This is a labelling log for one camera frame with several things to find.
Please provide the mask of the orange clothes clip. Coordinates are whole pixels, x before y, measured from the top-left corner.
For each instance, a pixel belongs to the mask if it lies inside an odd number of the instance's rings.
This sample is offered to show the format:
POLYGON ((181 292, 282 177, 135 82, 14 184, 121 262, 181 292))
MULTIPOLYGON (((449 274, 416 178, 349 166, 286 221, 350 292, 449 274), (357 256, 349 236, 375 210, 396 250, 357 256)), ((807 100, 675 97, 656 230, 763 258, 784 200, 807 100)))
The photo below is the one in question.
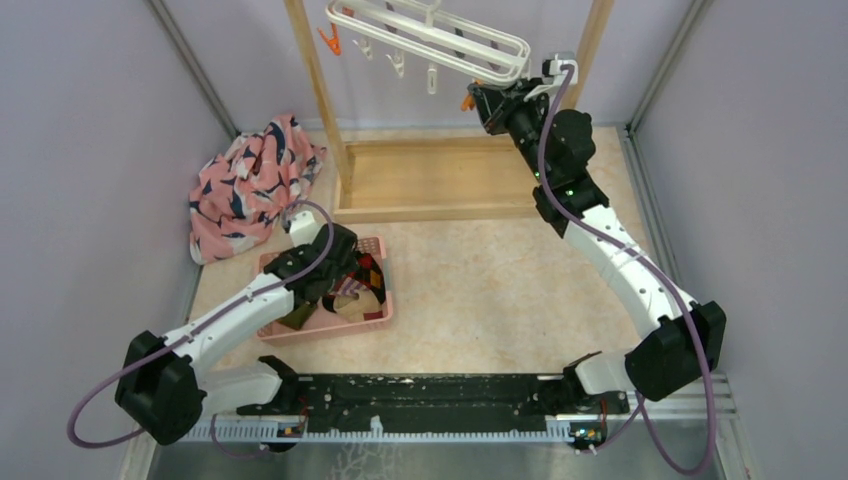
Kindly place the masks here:
POLYGON ((462 103, 461 103, 461 105, 460 105, 460 110, 461 110, 462 112, 468 112, 468 111, 472 111, 472 110, 474 110, 474 109, 475 109, 475 107, 476 107, 476 105, 475 105, 475 100, 474 100, 474 98, 473 98, 473 95, 472 95, 472 94, 470 94, 470 93, 468 93, 468 94, 464 97, 464 99, 463 99, 463 101, 462 101, 462 103))

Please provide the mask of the green striped sock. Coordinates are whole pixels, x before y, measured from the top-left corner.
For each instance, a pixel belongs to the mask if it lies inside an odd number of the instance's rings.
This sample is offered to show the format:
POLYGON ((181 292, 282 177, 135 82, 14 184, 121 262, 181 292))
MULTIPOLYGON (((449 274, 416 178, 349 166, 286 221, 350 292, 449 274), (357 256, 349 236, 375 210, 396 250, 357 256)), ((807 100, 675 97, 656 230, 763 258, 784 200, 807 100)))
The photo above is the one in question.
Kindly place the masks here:
POLYGON ((275 320, 277 325, 292 331, 317 330, 328 326, 327 306, 332 307, 334 294, 327 294, 319 300, 307 301, 292 312, 275 320))

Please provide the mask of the white plastic clip hanger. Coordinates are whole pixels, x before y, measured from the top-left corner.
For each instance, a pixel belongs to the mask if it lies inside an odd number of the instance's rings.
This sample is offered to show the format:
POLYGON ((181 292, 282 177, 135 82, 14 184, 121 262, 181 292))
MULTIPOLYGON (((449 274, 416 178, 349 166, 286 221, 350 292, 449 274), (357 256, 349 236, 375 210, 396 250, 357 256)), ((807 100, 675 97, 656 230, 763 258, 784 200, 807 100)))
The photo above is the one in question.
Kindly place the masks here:
POLYGON ((529 75, 526 40, 452 14, 440 1, 330 1, 324 12, 336 31, 352 35, 350 43, 366 59, 373 60, 383 46, 399 79, 408 56, 423 59, 430 94, 437 92, 441 68, 495 86, 529 75))

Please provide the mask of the wooden hanger stand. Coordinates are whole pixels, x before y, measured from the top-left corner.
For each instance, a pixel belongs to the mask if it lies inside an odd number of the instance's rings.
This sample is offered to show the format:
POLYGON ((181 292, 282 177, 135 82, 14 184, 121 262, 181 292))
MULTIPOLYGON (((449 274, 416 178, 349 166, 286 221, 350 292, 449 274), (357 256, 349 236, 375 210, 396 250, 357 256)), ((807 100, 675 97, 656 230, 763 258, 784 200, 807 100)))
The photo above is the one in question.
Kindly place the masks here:
MULTIPOLYGON (((334 213, 350 223, 468 220, 538 213, 539 182, 507 135, 342 138, 305 6, 285 5, 338 172, 334 213)), ((579 83, 549 96, 549 111, 577 110, 612 5, 592 4, 576 52, 579 83)))

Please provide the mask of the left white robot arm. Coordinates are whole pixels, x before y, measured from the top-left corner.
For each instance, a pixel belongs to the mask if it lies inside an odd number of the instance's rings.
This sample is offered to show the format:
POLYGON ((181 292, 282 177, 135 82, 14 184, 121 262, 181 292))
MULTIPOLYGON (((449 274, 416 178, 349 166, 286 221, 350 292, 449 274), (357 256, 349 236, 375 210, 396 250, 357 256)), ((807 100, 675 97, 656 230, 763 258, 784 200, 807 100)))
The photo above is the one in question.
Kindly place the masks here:
POLYGON ((115 401, 158 444, 170 445, 196 423, 242 407, 292 411, 300 388, 275 357, 247 367, 216 364, 260 328, 315 304, 358 267, 358 236, 330 223, 315 238, 276 256, 231 299, 205 316, 157 336, 145 331, 127 351, 115 401))

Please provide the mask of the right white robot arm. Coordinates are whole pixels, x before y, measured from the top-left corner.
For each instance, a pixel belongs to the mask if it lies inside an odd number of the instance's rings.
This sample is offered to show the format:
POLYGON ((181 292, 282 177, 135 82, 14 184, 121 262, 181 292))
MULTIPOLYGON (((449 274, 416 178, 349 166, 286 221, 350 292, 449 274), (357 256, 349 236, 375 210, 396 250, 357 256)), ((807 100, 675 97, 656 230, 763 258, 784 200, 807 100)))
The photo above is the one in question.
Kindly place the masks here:
POLYGON ((536 176, 533 198, 541 218, 595 267, 640 337, 631 350, 592 353, 566 366, 561 394, 576 412, 590 411, 614 391, 660 401, 716 369, 725 312, 674 285, 627 233, 588 172, 596 152, 590 115, 551 113, 547 94, 527 99, 540 83, 472 83, 468 93, 484 130, 509 136, 536 176))

